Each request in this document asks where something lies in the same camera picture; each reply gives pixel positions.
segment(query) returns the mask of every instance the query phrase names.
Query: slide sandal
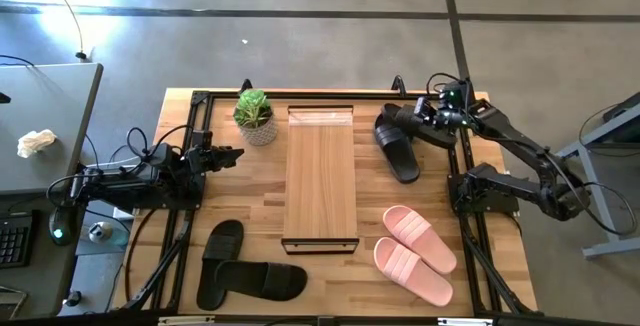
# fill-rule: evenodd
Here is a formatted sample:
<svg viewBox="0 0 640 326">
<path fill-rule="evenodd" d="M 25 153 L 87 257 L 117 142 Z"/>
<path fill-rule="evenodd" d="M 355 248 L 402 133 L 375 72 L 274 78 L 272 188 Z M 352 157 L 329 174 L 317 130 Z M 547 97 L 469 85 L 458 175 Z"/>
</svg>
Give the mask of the slide sandal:
<svg viewBox="0 0 640 326">
<path fill-rule="evenodd" d="M 228 291 L 272 301 L 288 301 L 307 285 L 307 273 L 298 266 L 274 262 L 223 261 L 216 284 Z"/>
<path fill-rule="evenodd" d="M 378 270 L 398 285 L 420 296 L 425 301 L 446 306 L 453 297 L 449 281 L 425 265 L 420 256 L 395 240 L 383 237 L 373 250 Z"/>
<path fill-rule="evenodd" d="M 382 106 L 382 116 L 385 121 L 401 128 L 408 135 L 415 136 L 432 145 L 445 149 L 452 149 L 456 145 L 457 138 L 447 131 L 436 130 L 422 123 L 422 119 L 413 113 L 413 106 L 402 107 L 388 103 Z"/>
<path fill-rule="evenodd" d="M 213 311 L 222 305 L 227 291 L 216 285 L 218 265 L 224 260 L 237 260 L 244 239 L 244 227 L 237 220 L 219 223 L 207 241 L 202 254 L 202 273 L 196 302 L 203 310 Z"/>
<path fill-rule="evenodd" d="M 387 158 L 391 173 L 403 184 L 414 182 L 420 176 L 420 167 L 411 148 L 411 140 L 396 126 L 379 115 L 373 134 L 378 146 Z"/>
<path fill-rule="evenodd" d="M 456 255 L 417 212 L 406 206 L 393 206 L 385 211 L 382 220 L 395 238 L 435 271 L 445 275 L 456 268 Z"/>
</svg>

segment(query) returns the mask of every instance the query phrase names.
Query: butcher block tabletop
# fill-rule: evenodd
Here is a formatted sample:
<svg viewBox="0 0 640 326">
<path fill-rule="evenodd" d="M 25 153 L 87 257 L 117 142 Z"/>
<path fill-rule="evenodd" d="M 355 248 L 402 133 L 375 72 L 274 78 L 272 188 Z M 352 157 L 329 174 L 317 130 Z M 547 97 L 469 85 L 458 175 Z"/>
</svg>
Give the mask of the butcher block tabletop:
<svg viewBox="0 0 640 326">
<path fill-rule="evenodd" d="M 175 126 L 186 122 L 194 89 L 167 89 L 155 140 Z M 323 90 L 281 89 L 291 92 L 323 92 Z M 447 152 L 420 140 L 413 141 L 420 178 L 411 184 L 399 183 L 389 171 L 387 161 L 375 142 L 373 125 L 386 102 L 413 103 L 399 100 L 392 91 L 349 90 L 350 92 L 389 93 L 389 100 L 325 100 L 271 99 L 278 135 L 266 146 L 251 146 L 240 134 L 233 120 L 236 99 L 215 100 L 211 119 L 213 145 L 244 148 L 237 166 L 208 173 L 202 207 L 195 213 L 179 314 L 215 315 L 334 315 L 430 317 L 472 316 L 467 272 L 457 217 L 451 211 L 446 179 L 449 174 Z M 476 98 L 488 98 L 477 92 Z M 287 255 L 281 245 L 285 225 L 287 180 L 288 108 L 290 106 L 348 105 L 353 107 L 353 156 L 355 162 L 356 235 L 360 242 L 351 255 Z M 198 115 L 201 125 L 204 111 Z M 166 139 L 181 145 L 183 130 Z M 500 146 L 471 136 L 476 164 L 488 162 L 504 171 Z M 464 171 L 462 152 L 458 163 Z M 454 289 L 453 299 L 445 307 L 428 304 L 413 293 L 387 279 L 377 270 L 373 248 L 378 239 L 391 236 L 382 215 L 393 205 L 406 205 L 428 220 L 443 241 L 453 250 L 458 262 L 445 276 Z M 135 218 L 134 234 L 145 213 Z M 135 294 L 156 268 L 159 260 L 168 212 L 158 210 L 140 231 L 129 265 L 131 292 Z M 196 295 L 202 269 L 202 253 L 211 230 L 220 222 L 235 219 L 244 225 L 245 235 L 240 260 L 268 261 L 298 265 L 308 273 L 308 282 L 300 296 L 286 302 L 275 302 L 228 292 L 226 300 L 215 311 L 198 308 Z M 486 214 L 493 261 L 508 285 L 531 309 L 536 301 L 531 286 L 527 260 L 516 223 L 503 214 Z M 167 273 L 163 304 L 169 299 L 173 269 Z M 487 281 L 481 267 L 480 290 L 489 305 Z M 125 303 L 123 272 L 117 284 L 112 308 Z"/>
</svg>

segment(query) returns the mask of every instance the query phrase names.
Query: crumpled tissue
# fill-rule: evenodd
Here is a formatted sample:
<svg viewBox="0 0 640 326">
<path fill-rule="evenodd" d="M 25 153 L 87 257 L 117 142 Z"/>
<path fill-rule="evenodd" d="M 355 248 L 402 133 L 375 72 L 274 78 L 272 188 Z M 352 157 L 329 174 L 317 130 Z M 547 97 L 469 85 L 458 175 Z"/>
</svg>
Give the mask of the crumpled tissue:
<svg viewBox="0 0 640 326">
<path fill-rule="evenodd" d="M 18 140 L 18 156 L 27 158 L 51 145 L 55 140 L 56 135 L 49 129 L 40 132 L 31 131 Z"/>
</svg>

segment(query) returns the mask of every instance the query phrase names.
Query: succulent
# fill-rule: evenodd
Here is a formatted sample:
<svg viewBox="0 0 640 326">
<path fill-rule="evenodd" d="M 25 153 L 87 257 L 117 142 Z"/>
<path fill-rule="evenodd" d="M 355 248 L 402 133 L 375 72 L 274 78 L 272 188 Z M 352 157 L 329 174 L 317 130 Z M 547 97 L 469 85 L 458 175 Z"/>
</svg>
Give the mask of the succulent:
<svg viewBox="0 0 640 326">
<path fill-rule="evenodd" d="M 242 127 L 258 128 L 273 115 L 271 104 L 262 90 L 245 90 L 241 95 L 233 118 Z"/>
</svg>

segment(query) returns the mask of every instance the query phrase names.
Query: concrete floor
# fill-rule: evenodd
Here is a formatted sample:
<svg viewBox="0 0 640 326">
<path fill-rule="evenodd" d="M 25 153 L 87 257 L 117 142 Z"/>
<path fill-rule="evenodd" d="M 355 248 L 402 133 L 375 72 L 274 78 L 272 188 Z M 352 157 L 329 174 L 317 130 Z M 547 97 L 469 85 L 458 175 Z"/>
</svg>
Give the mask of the concrete floor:
<svg viewBox="0 0 640 326">
<path fill-rule="evenodd" d="M 168 9 L 447 10 L 445 0 L 69 1 Z M 456 1 L 463 13 L 640 13 L 637 0 Z M 239 87 L 250 78 L 256 87 L 386 89 L 393 76 L 401 74 L 408 87 L 420 89 L 432 73 L 458 70 L 446 20 L 79 19 L 85 43 L 93 46 L 93 60 L 105 66 L 89 127 L 104 160 L 123 143 L 130 127 L 153 134 L 167 87 Z M 0 34 L 6 40 L 0 46 L 2 53 L 40 64 L 75 61 L 77 35 L 64 9 L 41 15 L 0 14 L 0 20 Z M 489 91 L 492 102 L 514 125 L 555 150 L 576 139 L 588 115 L 640 90 L 635 81 L 638 23 L 469 21 L 461 23 L 461 32 L 476 89 Z M 512 174 L 531 174 L 514 157 L 505 154 L 505 158 Z M 581 247 L 604 240 L 603 232 L 585 216 L 560 223 L 523 204 L 521 223 L 542 311 L 638 323 L 640 252 L 585 261 Z M 75 288 L 103 290 L 98 292 L 102 295 L 110 291 L 110 278 L 102 282 L 82 277 L 74 280 Z M 96 303 L 94 311 L 102 309 Z"/>
</svg>

